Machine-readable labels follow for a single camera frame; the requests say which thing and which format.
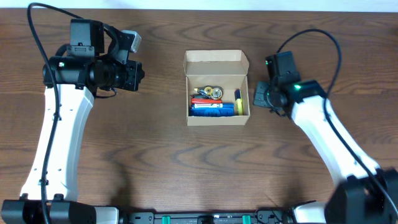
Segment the cardboard box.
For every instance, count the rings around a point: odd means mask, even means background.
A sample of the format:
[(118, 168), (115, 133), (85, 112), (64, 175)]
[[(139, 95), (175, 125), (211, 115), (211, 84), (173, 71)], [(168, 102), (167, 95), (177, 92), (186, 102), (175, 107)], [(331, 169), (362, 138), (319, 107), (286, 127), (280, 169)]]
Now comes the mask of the cardboard box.
[[(187, 125), (222, 126), (245, 125), (250, 117), (248, 94), (249, 61), (242, 50), (188, 50), (183, 61), (186, 81)], [(195, 88), (219, 86), (223, 103), (235, 103), (235, 91), (241, 92), (243, 113), (233, 116), (209, 117), (190, 114)]]

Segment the yellow highlighter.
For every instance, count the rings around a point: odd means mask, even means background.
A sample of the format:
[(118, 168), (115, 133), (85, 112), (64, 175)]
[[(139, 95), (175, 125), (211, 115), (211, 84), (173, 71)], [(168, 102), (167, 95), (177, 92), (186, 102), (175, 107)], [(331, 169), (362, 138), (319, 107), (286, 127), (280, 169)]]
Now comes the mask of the yellow highlighter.
[(236, 104), (236, 111), (238, 113), (238, 116), (242, 116), (244, 114), (243, 112), (243, 101), (241, 98), (237, 98), (235, 100), (235, 104)]

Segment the correction tape dispenser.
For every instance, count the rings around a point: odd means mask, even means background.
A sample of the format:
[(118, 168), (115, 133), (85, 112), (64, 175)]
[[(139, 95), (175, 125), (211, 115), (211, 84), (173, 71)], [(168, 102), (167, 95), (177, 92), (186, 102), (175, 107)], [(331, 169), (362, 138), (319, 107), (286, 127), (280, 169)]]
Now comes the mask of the correction tape dispenser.
[(212, 100), (220, 100), (223, 97), (223, 89), (220, 86), (203, 86), (194, 89), (198, 94), (212, 99)]

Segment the blue plastic whiteboard eraser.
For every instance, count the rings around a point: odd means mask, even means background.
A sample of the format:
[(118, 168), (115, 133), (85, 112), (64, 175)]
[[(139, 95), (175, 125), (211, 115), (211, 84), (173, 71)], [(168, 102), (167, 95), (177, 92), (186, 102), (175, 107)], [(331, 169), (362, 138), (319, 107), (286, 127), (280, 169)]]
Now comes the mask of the blue plastic whiteboard eraser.
[(233, 108), (194, 108), (189, 111), (190, 116), (222, 117), (233, 116)]

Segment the black whiteboard marker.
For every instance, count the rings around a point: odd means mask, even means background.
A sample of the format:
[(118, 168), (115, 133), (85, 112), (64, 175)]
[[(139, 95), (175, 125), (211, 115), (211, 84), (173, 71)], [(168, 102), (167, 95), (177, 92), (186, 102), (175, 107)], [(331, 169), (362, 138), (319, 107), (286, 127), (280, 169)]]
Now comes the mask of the black whiteboard marker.
[(235, 97), (235, 100), (241, 99), (241, 90), (240, 89), (235, 90), (234, 97)]

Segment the blue whiteboard marker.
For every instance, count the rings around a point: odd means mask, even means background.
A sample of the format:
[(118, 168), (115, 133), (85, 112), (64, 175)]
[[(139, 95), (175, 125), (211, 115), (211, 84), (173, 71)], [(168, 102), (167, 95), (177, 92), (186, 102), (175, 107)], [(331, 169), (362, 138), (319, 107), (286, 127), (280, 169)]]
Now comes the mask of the blue whiteboard marker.
[(199, 108), (234, 108), (233, 103), (195, 103), (191, 105), (192, 109)]

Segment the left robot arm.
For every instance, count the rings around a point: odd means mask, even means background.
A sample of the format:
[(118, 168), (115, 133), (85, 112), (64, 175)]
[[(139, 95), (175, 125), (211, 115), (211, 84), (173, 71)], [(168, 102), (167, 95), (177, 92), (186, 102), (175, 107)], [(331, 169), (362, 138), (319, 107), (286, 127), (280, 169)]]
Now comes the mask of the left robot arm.
[(29, 176), (17, 200), (5, 200), (6, 223), (127, 223), (120, 209), (78, 202), (77, 168), (98, 90), (136, 91), (144, 71), (129, 59), (141, 36), (99, 21), (72, 19), (70, 41), (43, 67), (45, 114)]

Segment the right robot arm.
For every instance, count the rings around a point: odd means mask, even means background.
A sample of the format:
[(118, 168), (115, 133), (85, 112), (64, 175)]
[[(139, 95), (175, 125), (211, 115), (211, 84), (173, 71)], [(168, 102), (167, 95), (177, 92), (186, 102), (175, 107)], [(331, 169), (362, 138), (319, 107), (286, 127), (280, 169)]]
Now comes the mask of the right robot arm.
[(384, 170), (347, 132), (326, 92), (303, 81), (292, 52), (266, 57), (269, 81), (259, 82), (254, 104), (291, 119), (325, 163), (335, 191), (327, 202), (287, 209), (284, 223), (397, 223), (397, 171)]

